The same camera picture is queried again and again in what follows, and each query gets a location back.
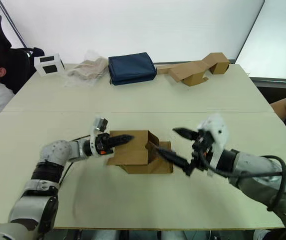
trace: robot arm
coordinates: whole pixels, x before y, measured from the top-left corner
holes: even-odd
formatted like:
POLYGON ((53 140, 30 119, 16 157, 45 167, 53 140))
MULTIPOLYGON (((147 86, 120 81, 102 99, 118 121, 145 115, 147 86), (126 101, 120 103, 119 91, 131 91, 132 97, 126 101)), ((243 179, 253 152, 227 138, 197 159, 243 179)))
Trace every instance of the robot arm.
POLYGON ((236 150, 225 150, 228 138, 226 124, 219 115, 209 117, 198 126, 198 131, 186 128, 174 129, 179 135, 194 141, 192 160, 188 163, 174 152, 158 149, 166 160, 182 168, 190 176, 197 168, 206 170, 208 175, 219 174, 245 195, 273 211, 286 227, 286 165, 280 167, 269 158, 255 156, 236 150))
POLYGON ((8 223, 0 224, 0 240, 39 239, 53 228, 59 180, 66 163, 111 154, 113 147, 133 138, 130 135, 109 137, 108 133, 103 133, 106 125, 107 120, 97 118, 90 140, 59 140, 43 147, 31 179, 9 214, 8 223))

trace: black office chair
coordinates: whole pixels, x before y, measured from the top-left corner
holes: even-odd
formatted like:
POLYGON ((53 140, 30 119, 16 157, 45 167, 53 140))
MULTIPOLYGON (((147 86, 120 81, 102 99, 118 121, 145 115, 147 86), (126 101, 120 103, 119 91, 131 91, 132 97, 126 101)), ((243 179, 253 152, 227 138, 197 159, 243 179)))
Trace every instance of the black office chair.
POLYGON ((0 82, 16 94, 36 72, 34 68, 34 57, 44 56, 44 51, 36 47, 33 49, 11 49, 12 45, 4 35, 1 27, 1 19, 0 16, 0 47, 8 50, 8 64, 5 66, 7 73, 0 79, 0 82))

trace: folded cardboard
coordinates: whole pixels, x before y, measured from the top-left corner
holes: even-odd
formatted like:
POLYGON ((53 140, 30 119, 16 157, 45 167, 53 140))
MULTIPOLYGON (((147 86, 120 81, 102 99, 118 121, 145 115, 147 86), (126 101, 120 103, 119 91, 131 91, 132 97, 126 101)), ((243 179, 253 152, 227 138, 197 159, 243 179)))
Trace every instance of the folded cardboard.
POLYGON ((202 61, 182 63, 169 70, 169 75, 177 82, 183 81, 188 86, 201 84, 208 78, 204 77, 209 66, 202 61))
POLYGON ((157 66, 157 74, 167 74, 168 71, 174 67, 177 67, 179 65, 181 65, 180 63, 178 64, 169 64, 169 65, 160 65, 160 66, 157 66))
POLYGON ((159 142, 158 138, 148 130, 111 131, 110 135, 128 134, 134 136, 127 144, 115 147, 114 157, 107 165, 117 165, 130 174, 170 174, 173 165, 163 160, 155 147, 171 149, 170 141, 159 142))
POLYGON ((212 52, 203 58, 212 74, 224 74, 229 67, 229 60, 222 52, 212 52))

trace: black cable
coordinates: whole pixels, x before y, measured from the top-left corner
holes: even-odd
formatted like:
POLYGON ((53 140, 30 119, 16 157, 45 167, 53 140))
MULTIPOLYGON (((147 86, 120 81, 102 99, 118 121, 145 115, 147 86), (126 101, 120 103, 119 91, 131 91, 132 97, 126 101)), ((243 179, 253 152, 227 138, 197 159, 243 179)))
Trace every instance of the black cable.
POLYGON ((67 169, 66 169, 66 171, 65 171, 65 173, 64 173, 64 175, 63 175, 63 177, 61 178, 61 181, 59 181, 59 186, 62 185, 62 182, 64 181, 64 178, 65 178, 65 176, 66 176, 68 170, 71 168, 72 165, 73 165, 73 162, 71 162, 71 164, 67 167, 67 169))
POLYGON ((282 166, 282 173, 283 174, 282 174, 282 180, 281 180, 281 184, 279 186, 279 190, 278 190, 277 195, 276 195, 275 199, 273 200, 273 202, 267 207, 267 211, 271 212, 279 204, 279 202, 282 199, 282 196, 285 192, 285 189, 286 189, 286 163, 284 162, 284 160, 282 160, 278 156, 266 155, 266 156, 262 156, 262 157, 268 158, 268 159, 275 159, 275 160, 279 161, 281 166, 282 166))
MULTIPOLYGON (((86 138, 86 137, 88 137, 88 136, 90 136, 90 135, 86 135, 86 136, 81 136, 81 137, 79 137, 79 138, 75 138, 75 139, 73 139, 71 142, 77 141, 77 140, 80 140, 80 139, 83 139, 83 138, 86 138)), ((67 169, 66 169, 66 171, 65 171, 65 173, 64 173, 64 175, 63 175, 63 177, 62 177, 61 180, 59 181, 59 185, 60 185, 60 186, 62 185, 62 182, 64 181, 64 178, 65 178, 65 176, 66 176, 68 170, 71 168, 72 165, 73 165, 73 162, 67 167, 67 169)))
POLYGON ((194 233, 194 235, 193 235, 193 237, 192 237, 192 240, 194 240, 194 237, 195 237, 196 233, 197 233, 197 231, 195 231, 195 233, 194 233))
POLYGON ((210 166, 210 164, 204 158, 204 152, 199 151, 198 155, 199 155, 199 158, 202 161, 202 163, 209 170, 211 170, 214 173, 219 174, 223 177, 226 177, 226 178, 261 178, 261 177, 282 176, 280 188, 277 192, 277 195, 276 195, 274 201, 272 202, 272 204, 270 206, 268 206, 268 208, 267 208, 268 211, 272 211, 278 205, 280 199, 282 198, 282 196, 285 192, 285 189, 286 189, 286 164, 278 156, 267 155, 267 156, 263 156, 263 157, 278 160, 282 165, 282 171, 281 172, 265 172, 265 173, 254 173, 254 174, 252 174, 252 173, 234 174, 234 173, 230 173, 230 172, 226 172, 226 171, 221 171, 221 170, 215 169, 214 167, 210 166))

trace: navy pouch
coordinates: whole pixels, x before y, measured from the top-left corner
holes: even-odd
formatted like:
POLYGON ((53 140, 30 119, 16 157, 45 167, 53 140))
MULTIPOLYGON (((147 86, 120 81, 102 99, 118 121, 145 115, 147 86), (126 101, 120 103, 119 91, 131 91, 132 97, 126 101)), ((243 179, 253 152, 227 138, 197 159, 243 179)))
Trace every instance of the navy pouch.
POLYGON ((132 84, 153 80, 157 70, 146 52, 111 56, 108 69, 113 85, 132 84))

